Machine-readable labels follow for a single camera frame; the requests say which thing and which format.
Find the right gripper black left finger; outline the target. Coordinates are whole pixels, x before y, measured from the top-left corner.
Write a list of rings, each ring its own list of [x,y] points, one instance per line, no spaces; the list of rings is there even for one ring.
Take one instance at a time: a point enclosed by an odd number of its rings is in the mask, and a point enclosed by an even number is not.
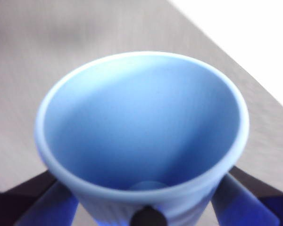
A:
[[[0,192],[0,226],[70,226],[78,200],[50,173]]]

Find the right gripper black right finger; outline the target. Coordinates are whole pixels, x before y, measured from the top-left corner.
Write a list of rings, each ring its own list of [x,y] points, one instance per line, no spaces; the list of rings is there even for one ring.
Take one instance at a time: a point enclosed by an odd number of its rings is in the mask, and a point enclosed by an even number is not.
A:
[[[238,167],[224,176],[212,206],[221,226],[283,226],[283,192]]]

